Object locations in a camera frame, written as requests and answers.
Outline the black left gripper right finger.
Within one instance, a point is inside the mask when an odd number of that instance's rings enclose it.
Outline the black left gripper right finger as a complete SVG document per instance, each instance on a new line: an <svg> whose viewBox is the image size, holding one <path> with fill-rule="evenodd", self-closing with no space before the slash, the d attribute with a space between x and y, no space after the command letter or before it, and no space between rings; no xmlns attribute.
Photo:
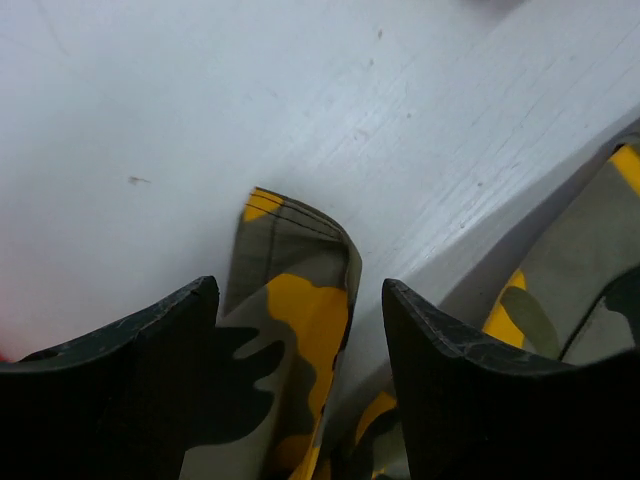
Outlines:
<svg viewBox="0 0 640 480"><path fill-rule="evenodd" d="M388 279L382 308L415 479L635 479L639 353L573 366L518 349Z"/></svg>

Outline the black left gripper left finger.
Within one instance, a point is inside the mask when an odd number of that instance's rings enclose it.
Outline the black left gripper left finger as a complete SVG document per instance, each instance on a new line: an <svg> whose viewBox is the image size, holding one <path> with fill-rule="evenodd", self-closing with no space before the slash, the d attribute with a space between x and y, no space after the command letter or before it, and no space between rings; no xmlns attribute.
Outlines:
<svg viewBox="0 0 640 480"><path fill-rule="evenodd" d="M175 479L190 443L219 289L157 303L1 366L5 479Z"/></svg>

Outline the camouflage yellow green trousers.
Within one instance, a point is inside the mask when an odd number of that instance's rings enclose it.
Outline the camouflage yellow green trousers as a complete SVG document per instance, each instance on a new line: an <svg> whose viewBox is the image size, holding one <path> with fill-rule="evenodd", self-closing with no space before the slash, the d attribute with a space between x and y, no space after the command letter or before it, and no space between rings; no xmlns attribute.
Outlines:
<svg viewBox="0 0 640 480"><path fill-rule="evenodd" d="M244 207L215 353L220 371L184 479L415 479L395 387L325 439L360 257L331 219L272 192ZM618 147L531 248L483 333L573 366L639 353L639 142Z"/></svg>

